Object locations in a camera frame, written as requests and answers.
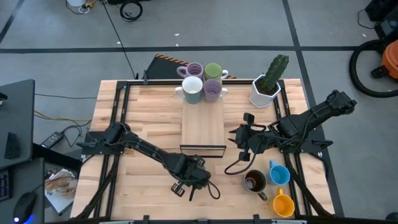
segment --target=floor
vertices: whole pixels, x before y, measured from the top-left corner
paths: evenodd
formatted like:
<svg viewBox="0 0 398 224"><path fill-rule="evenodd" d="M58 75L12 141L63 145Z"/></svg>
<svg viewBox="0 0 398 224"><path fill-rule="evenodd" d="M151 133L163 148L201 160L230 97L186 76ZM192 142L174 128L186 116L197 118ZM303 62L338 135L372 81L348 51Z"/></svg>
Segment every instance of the floor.
<svg viewBox="0 0 398 224"><path fill-rule="evenodd" d="M284 78L301 78L311 105L338 89L358 102L349 116L323 125L338 193L346 217L384 219L398 211L398 118L396 98L376 99L353 88L348 61L355 46L377 38L357 25L357 12L370 0L151 0L142 17L123 21L116 6L97 2L76 15L65 2L0 1L0 85L33 78L36 92L95 97L101 80L132 79L155 54L188 62L218 62L239 78L256 78L277 54L290 56ZM368 26L365 14L361 20ZM126 48L126 60L114 24ZM374 81L375 52L358 60L358 74L375 90L393 90L390 80ZM52 117L90 119L94 100L36 96L35 109ZM34 141L41 143L68 122L35 118ZM73 139L77 133L67 133ZM79 156L63 141L54 150ZM46 221L65 220L46 208Z"/></svg>

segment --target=potted cactus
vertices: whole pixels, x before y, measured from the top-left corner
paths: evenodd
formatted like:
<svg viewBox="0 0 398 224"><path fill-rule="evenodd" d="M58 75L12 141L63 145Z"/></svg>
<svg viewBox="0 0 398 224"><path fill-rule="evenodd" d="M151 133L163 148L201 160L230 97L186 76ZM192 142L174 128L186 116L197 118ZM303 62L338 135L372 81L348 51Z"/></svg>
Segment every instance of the potted cactus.
<svg viewBox="0 0 398 224"><path fill-rule="evenodd" d="M278 79L284 73L289 63L288 55L278 55L269 65L267 73L257 77L250 92L250 102L256 108L265 108L272 103L275 96L280 92Z"/></svg>

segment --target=mug handle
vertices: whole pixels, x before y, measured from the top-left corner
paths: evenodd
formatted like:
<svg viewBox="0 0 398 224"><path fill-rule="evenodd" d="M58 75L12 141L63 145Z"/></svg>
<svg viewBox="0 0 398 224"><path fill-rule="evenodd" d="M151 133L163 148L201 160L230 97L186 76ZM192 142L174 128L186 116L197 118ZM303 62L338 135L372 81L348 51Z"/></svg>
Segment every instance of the mug handle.
<svg viewBox="0 0 398 224"><path fill-rule="evenodd" d="M257 195L258 195L263 201L268 200L268 197L267 197L267 195L266 195L264 192L257 193Z"/></svg>
<svg viewBox="0 0 398 224"><path fill-rule="evenodd" d="M177 68L177 74L179 74L182 78L186 78L187 77L187 68L185 66L179 66Z"/></svg>
<svg viewBox="0 0 398 224"><path fill-rule="evenodd" d="M278 190L276 191L276 196L282 195L282 194L284 194L284 190L279 187Z"/></svg>
<svg viewBox="0 0 398 224"><path fill-rule="evenodd" d="M176 87L174 90L175 94L177 94L178 96L181 96L182 98L185 98L184 95L184 90L182 89L182 87Z"/></svg>
<svg viewBox="0 0 398 224"><path fill-rule="evenodd" d="M224 96L226 96L227 94L228 94L228 90L227 90L226 88L222 88L222 89L221 89L220 97L224 97Z"/></svg>
<svg viewBox="0 0 398 224"><path fill-rule="evenodd" d="M221 79L225 79L226 77L228 77L228 75L228 70L223 70L223 73L221 74Z"/></svg>
<svg viewBox="0 0 398 224"><path fill-rule="evenodd" d="M274 166L276 166L276 162L275 162L275 160L271 159L269 161L269 168L272 169Z"/></svg>

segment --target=purple mug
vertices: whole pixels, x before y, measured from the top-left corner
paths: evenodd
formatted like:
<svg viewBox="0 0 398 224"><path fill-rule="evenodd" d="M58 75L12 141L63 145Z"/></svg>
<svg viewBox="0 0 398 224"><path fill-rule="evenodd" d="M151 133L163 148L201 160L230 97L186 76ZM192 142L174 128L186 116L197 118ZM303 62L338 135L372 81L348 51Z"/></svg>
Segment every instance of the purple mug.
<svg viewBox="0 0 398 224"><path fill-rule="evenodd" d="M228 90L221 86L220 81L214 79L205 81L203 89L205 91L205 99L210 103L214 103L218 98L228 94Z"/></svg>
<svg viewBox="0 0 398 224"><path fill-rule="evenodd" d="M196 62L189 63L186 67L185 66L178 67L177 74L179 74L182 78L193 76L193 77L198 77L202 80L203 67L202 65Z"/></svg>

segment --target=cactus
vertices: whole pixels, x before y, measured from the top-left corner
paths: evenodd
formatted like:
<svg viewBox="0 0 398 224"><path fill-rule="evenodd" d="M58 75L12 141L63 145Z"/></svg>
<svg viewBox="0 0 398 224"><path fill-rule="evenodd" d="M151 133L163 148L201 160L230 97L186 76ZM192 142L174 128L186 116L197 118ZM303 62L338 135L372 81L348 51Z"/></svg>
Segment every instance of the cactus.
<svg viewBox="0 0 398 224"><path fill-rule="evenodd" d="M278 55L269 65L266 76L257 83L257 89L263 94L272 95L275 93L275 87L278 79L284 73L289 63L288 55Z"/></svg>

